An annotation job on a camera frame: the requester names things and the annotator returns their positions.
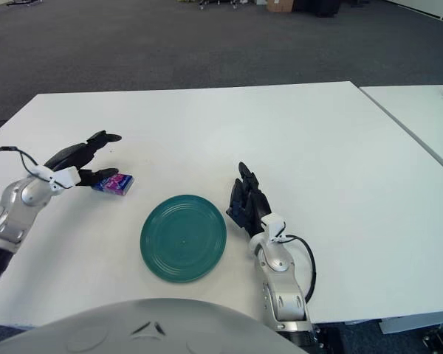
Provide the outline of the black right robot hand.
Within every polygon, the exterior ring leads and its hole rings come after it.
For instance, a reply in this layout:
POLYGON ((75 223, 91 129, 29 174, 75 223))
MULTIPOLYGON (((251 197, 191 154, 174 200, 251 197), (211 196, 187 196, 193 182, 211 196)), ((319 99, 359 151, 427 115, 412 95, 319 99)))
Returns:
POLYGON ((234 182, 226 213, 237 226, 254 237, 264 231, 261 219, 272 210, 267 197, 259 189, 255 174, 243 162, 239 162, 238 171, 241 178, 234 182))

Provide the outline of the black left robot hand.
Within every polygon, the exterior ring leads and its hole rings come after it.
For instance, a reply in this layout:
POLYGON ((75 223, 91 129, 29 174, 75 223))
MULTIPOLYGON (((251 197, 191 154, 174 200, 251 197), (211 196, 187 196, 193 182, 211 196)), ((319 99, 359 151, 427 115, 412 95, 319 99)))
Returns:
POLYGON ((91 170, 83 169, 83 167, 93 160, 97 150, 110 142, 118 142, 121 139, 122 136, 120 135, 99 131, 88 138, 86 143, 75 144, 58 151, 44 166, 52 171, 59 171, 74 166, 77 168, 80 176, 78 186, 92 187, 118 174, 119 170, 117 168, 107 168, 92 172, 91 170))

